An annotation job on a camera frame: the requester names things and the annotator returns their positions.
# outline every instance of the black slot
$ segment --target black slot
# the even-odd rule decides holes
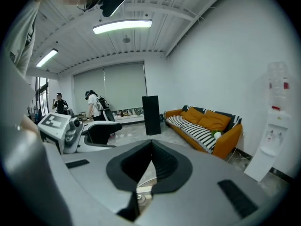
[[[255,203],[233,181],[223,180],[217,184],[241,218],[249,216],[258,209]]]
[[[73,162],[68,162],[66,163],[67,168],[76,168],[76,167],[80,167],[83,165],[89,164],[89,161],[86,159],[83,160],[79,160],[79,161],[73,161]]]

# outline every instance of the white shirt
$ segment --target white shirt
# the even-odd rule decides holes
[[[96,97],[96,95],[90,95],[89,96],[88,105],[93,105],[92,115],[94,117],[99,116],[101,114],[99,112],[98,108],[97,108],[97,97]]]
[[[19,72],[25,77],[35,40],[35,19],[39,2],[29,0],[12,23],[3,48]]]

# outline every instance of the person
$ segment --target person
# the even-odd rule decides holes
[[[88,118],[91,118],[94,121],[105,121],[106,119],[103,115],[103,112],[98,109],[98,106],[103,109],[100,102],[98,102],[98,95],[94,91],[88,90],[85,93],[85,97],[88,99],[89,105]]]
[[[57,101],[53,99],[54,104],[52,103],[52,109],[57,108],[57,113],[67,115],[68,104],[65,100],[62,99],[62,94],[57,93],[56,99]]]
[[[77,4],[79,0],[68,0]],[[29,0],[12,23],[2,44],[2,50],[9,56],[12,63],[24,78],[32,56],[35,41],[35,20],[41,0]],[[38,127],[24,114],[21,127],[35,132],[40,136]]]

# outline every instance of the ceiling light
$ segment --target ceiling light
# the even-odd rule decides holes
[[[57,54],[56,49],[52,49],[38,64],[37,67],[40,68],[43,64],[45,64],[48,60],[50,60],[54,55]]]
[[[114,31],[118,29],[126,29],[126,28],[150,28],[152,21],[149,19],[132,19],[132,20],[123,20],[117,21],[107,24],[102,24],[95,26],[93,31],[95,34],[100,34],[103,32]]]

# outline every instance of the striped cushion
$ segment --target striped cushion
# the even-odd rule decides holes
[[[182,131],[195,140],[205,151],[212,153],[216,144],[216,139],[212,137],[211,131],[205,127],[191,124],[182,126]]]
[[[180,115],[174,115],[170,116],[166,119],[166,121],[169,124],[172,124],[173,126],[176,126],[178,128],[185,126],[185,125],[190,125],[191,123],[185,119],[182,118]]]

